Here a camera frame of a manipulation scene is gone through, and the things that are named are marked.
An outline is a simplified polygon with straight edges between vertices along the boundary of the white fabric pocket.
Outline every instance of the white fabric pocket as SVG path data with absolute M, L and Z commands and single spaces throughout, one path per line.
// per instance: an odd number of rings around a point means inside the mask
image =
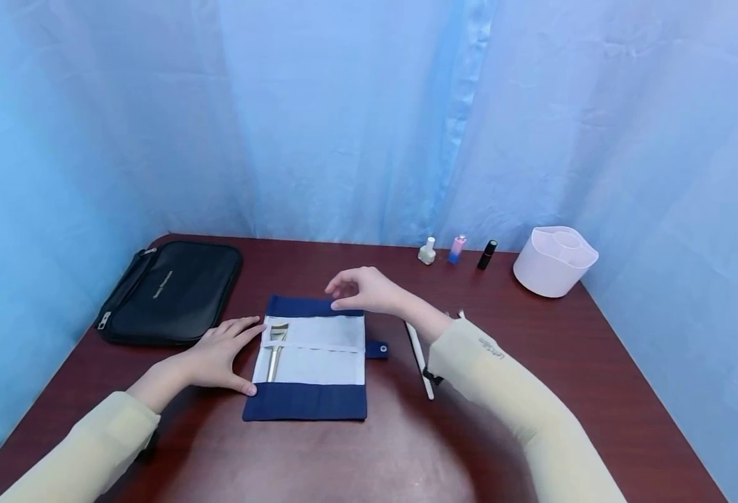
M 283 342 L 270 340 L 270 328 L 288 324 Z M 252 382 L 266 382 L 272 347 L 281 348 L 274 382 L 365 385 L 363 316 L 283 318 L 266 316 Z

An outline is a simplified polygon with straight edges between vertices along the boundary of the small black bottle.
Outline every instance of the small black bottle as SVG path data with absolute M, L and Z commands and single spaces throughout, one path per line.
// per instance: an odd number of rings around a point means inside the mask
M 486 249 L 483 250 L 483 254 L 480 255 L 480 260 L 478 261 L 478 269 L 486 269 L 486 265 L 489 265 L 489 261 L 492 259 L 492 254 L 494 254 L 494 250 L 496 248 L 497 242 L 494 239 L 490 240 L 489 244 L 486 245 Z

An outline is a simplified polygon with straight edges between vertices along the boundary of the beige sleeve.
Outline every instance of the beige sleeve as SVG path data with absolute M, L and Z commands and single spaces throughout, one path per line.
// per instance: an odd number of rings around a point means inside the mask
M 511 431 L 539 503 L 625 502 L 575 415 L 483 330 L 455 320 L 431 346 L 427 367 Z
M 145 404 L 118 391 L 74 425 L 0 503 L 90 503 L 124 474 L 159 422 Z

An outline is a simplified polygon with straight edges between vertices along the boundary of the white pen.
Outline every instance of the white pen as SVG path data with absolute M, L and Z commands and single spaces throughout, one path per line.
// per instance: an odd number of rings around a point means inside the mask
M 433 386 L 430 384 L 430 380 L 428 380 L 427 377 L 424 377 L 424 354 L 422 353 L 422 344 L 420 343 L 420 340 L 418 339 L 418 334 L 416 333 L 416 329 L 412 327 L 412 325 L 408 322 L 405 322 L 405 326 L 408 329 L 408 335 L 411 336 L 411 345 L 414 347 L 414 356 L 416 356 L 416 363 L 418 364 L 418 367 L 420 367 L 420 376 L 422 377 L 422 381 L 424 381 L 424 391 L 427 392 L 427 397 L 431 400 L 435 398 L 433 396 Z

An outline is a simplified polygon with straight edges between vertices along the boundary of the left hand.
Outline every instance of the left hand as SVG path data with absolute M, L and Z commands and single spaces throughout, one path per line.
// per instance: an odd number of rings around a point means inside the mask
M 246 344 L 265 329 L 263 324 L 252 326 L 259 320 L 259 316 L 227 319 L 207 330 L 192 348 L 173 356 L 182 367 L 188 384 L 230 388 L 254 396 L 257 387 L 232 372 L 232 361 Z

